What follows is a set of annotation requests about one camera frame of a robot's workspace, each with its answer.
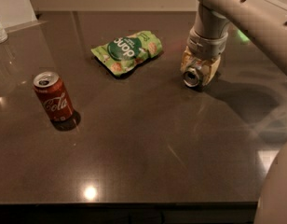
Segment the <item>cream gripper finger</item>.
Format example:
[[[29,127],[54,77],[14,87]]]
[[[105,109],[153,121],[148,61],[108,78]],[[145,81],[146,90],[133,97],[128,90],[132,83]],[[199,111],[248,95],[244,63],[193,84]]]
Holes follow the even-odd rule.
[[[189,68],[195,68],[197,71],[200,70],[201,59],[197,58],[189,49],[185,47],[182,60],[181,60],[181,72],[184,74]]]
[[[202,74],[203,74],[202,85],[203,86],[207,86],[211,82],[211,80],[213,79],[214,75],[216,74],[218,70],[220,62],[221,62],[221,57],[218,56],[216,58],[207,60],[202,65]]]

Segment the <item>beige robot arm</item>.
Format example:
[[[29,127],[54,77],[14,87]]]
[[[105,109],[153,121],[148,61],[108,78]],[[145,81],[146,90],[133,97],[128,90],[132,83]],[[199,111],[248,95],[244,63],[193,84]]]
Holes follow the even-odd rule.
[[[287,76],[287,5],[278,0],[198,0],[181,62],[184,84],[204,88],[236,25]],[[287,143],[270,165],[253,224],[287,224]]]

